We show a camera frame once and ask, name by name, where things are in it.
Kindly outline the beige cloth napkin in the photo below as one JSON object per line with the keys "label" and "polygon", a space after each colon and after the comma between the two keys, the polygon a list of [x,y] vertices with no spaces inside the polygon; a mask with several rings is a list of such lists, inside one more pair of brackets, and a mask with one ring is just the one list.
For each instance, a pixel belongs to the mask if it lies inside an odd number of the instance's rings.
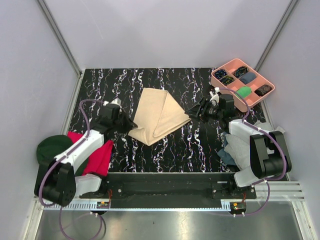
{"label": "beige cloth napkin", "polygon": [[128,135],[151,146],[190,120],[168,91],[144,88],[133,120],[137,128],[131,130]]}

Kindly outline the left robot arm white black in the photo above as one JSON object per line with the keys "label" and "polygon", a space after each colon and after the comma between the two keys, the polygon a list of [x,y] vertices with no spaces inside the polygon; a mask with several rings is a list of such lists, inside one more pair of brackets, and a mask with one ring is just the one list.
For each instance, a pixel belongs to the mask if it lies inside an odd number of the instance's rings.
{"label": "left robot arm white black", "polygon": [[76,176],[76,172],[93,152],[107,143],[110,134],[127,134],[137,128],[123,110],[119,98],[101,102],[97,121],[86,125],[86,132],[72,146],[39,164],[34,194],[44,207],[66,207],[75,197],[87,193],[103,198],[108,193],[108,186],[102,182],[102,175]]}

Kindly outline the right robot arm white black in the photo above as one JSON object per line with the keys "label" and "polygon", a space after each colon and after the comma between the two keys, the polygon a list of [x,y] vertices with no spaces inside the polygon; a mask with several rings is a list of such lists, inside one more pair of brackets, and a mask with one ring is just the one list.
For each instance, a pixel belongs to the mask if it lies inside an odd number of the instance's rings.
{"label": "right robot arm white black", "polygon": [[236,157],[239,171],[227,185],[228,195],[239,198],[245,187],[262,181],[277,181],[292,170],[285,136],[281,131],[264,130],[235,116],[231,94],[212,93],[185,111],[192,120],[217,120],[226,131],[228,147]]}

